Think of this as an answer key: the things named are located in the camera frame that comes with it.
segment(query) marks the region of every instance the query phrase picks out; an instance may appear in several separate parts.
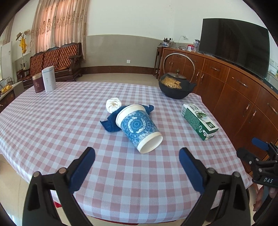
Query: brown upholstered sofa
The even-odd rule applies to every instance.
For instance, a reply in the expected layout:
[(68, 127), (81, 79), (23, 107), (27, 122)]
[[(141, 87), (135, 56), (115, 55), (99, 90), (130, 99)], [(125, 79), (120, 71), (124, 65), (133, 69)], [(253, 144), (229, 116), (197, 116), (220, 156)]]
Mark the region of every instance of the brown upholstered sofa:
[(24, 78), (23, 86), (25, 89), (33, 86), (32, 76), (40, 73), (42, 69), (54, 66), (55, 78), (57, 82), (76, 81), (77, 77), (82, 76), (81, 60), (82, 60), (81, 43), (71, 43), (62, 47), (54, 47), (45, 52), (36, 53), (30, 57), (30, 68), (24, 70), (29, 72)]

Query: black tv screen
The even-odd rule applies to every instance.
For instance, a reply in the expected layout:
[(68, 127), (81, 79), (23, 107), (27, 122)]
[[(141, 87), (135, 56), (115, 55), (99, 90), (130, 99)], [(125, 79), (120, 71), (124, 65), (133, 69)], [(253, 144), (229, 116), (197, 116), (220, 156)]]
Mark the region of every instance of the black tv screen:
[(269, 68), (269, 33), (266, 28), (241, 20), (203, 19), (199, 52), (264, 79)]

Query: red container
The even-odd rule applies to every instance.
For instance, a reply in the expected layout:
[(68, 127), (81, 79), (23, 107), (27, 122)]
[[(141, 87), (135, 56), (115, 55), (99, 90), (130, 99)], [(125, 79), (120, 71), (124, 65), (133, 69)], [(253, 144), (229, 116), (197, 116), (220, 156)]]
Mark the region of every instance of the red container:
[(194, 50), (194, 45), (188, 45), (187, 46), (187, 51), (193, 52), (193, 50)]
[(43, 74), (38, 73), (32, 77), (33, 84), (35, 88), (35, 92), (39, 93), (44, 90), (44, 84), (43, 84)]

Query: baseboard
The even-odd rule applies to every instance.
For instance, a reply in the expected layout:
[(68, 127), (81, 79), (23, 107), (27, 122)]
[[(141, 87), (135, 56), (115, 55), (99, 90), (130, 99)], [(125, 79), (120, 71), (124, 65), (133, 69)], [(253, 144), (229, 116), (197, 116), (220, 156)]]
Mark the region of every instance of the baseboard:
[(82, 74), (102, 74), (102, 73), (132, 73), (132, 74), (153, 74), (154, 68), (135, 66), (95, 66), (83, 67)]

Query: floor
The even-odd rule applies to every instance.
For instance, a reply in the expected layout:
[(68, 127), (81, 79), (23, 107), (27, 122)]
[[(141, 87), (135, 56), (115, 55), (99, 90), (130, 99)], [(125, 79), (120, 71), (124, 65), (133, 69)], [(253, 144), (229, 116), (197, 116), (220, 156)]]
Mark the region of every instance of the floor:
[[(158, 87), (158, 82), (152, 75), (142, 74), (94, 74), (83, 75), (78, 79), (79, 82), (118, 82), (149, 85)], [(28, 184), (17, 174), (5, 158), (0, 154), (0, 203), (10, 215), (17, 226), (22, 226), (22, 214)], [(250, 191), (250, 208), (253, 209), (255, 201), (255, 190)], [(62, 222), (70, 225), (63, 209), (57, 209)], [(123, 226), (122, 224), (109, 223), (88, 217), (94, 226)], [(183, 220), (170, 223), (161, 223), (159, 226), (179, 226)], [(157, 224), (144, 224), (144, 226), (154, 226)]]

